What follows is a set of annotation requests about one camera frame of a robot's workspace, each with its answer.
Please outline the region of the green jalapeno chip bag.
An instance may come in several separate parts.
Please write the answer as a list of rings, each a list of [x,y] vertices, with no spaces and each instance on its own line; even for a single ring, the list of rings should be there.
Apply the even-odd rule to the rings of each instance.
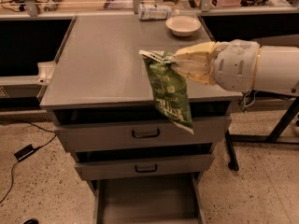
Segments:
[[[186,79],[172,69],[171,52],[140,50],[156,109],[179,128],[194,134]]]

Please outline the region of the grey top drawer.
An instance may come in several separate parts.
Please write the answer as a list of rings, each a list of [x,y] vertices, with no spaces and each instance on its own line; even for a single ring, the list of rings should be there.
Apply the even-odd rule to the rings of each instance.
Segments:
[[[230,123],[229,116],[195,118],[193,133],[165,119],[56,126],[55,132],[65,151],[83,152],[218,143]]]

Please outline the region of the grey drawer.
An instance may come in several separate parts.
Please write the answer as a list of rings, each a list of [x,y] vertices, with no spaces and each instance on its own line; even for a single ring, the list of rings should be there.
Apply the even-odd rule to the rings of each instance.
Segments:
[[[101,180],[203,172],[209,169],[213,160],[212,154],[200,154],[124,161],[81,162],[75,164],[75,169],[82,180]]]
[[[99,180],[93,224],[206,224],[195,175]]]
[[[195,118],[193,133],[165,119],[56,126],[55,132],[65,151],[83,152],[218,143],[230,123],[229,116]]]

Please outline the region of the grey middle drawer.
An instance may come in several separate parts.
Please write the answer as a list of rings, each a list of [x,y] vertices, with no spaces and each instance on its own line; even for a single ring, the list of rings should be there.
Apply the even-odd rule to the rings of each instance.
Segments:
[[[213,160],[212,154],[200,154],[124,161],[81,162],[75,164],[75,169],[82,180],[101,180],[203,172],[209,169]]]

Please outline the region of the grey drawer cabinet counter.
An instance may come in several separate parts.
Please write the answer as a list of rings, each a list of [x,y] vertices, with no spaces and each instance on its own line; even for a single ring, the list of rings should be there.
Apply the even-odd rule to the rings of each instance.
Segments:
[[[154,107],[146,67],[138,52],[176,51],[207,40],[204,31],[190,38],[176,38],[163,22],[142,22],[132,13],[79,15],[72,23],[41,106],[51,113],[55,127],[169,120]],[[230,117],[231,105],[238,97],[218,86],[195,82],[189,82],[188,96],[193,119]],[[76,163],[124,161],[213,155],[218,143],[66,152]]]

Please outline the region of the grey bottom drawer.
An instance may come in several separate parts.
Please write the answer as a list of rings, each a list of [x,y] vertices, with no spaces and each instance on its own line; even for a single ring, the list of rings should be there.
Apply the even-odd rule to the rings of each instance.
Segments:
[[[99,180],[93,224],[206,224],[195,175]]]

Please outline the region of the white bowl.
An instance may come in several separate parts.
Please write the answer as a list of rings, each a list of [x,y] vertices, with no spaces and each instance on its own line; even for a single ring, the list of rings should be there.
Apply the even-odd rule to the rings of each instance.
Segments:
[[[169,18],[165,25],[178,37],[187,37],[201,28],[201,23],[194,17],[174,16]]]

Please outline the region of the clear plastic water bottle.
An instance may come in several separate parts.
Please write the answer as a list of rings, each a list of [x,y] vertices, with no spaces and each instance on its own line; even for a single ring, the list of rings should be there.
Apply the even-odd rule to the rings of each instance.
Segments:
[[[179,10],[170,6],[158,6],[153,4],[140,4],[137,8],[137,15],[141,21],[167,20],[177,16]]]

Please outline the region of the black power adapter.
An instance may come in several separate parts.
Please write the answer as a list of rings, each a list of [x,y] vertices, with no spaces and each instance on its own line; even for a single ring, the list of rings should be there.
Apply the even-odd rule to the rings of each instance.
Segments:
[[[26,147],[23,147],[19,151],[17,151],[14,156],[18,162],[21,162],[31,156],[35,152],[35,149],[32,145],[28,145]]]

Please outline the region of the black shoe tip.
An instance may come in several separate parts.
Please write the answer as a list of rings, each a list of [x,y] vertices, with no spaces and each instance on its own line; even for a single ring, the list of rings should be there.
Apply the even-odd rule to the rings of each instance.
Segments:
[[[21,224],[39,224],[39,221],[35,217],[29,217],[25,219]]]

